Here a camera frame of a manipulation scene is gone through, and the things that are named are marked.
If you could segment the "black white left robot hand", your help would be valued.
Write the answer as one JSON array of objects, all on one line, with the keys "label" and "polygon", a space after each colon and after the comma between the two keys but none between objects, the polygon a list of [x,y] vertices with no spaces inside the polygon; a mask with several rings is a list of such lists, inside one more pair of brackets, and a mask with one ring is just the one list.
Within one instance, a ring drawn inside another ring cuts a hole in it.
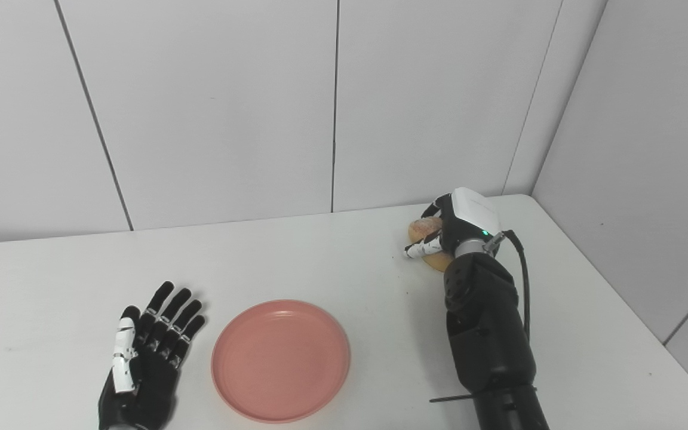
[{"label": "black white left robot hand", "polygon": [[182,364],[205,324],[203,304],[192,296],[164,281],[143,309],[123,311],[99,395],[99,429],[163,429],[169,423]]}]

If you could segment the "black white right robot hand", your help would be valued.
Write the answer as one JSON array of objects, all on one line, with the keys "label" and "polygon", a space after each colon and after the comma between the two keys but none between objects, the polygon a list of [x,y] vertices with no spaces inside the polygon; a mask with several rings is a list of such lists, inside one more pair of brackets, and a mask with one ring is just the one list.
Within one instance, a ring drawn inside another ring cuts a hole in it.
[{"label": "black white right robot hand", "polygon": [[504,238],[499,215],[492,202],[469,188],[459,187],[434,199],[421,220],[437,217],[442,226],[404,248],[404,255],[417,259],[445,253],[459,257],[484,253],[495,257]]}]

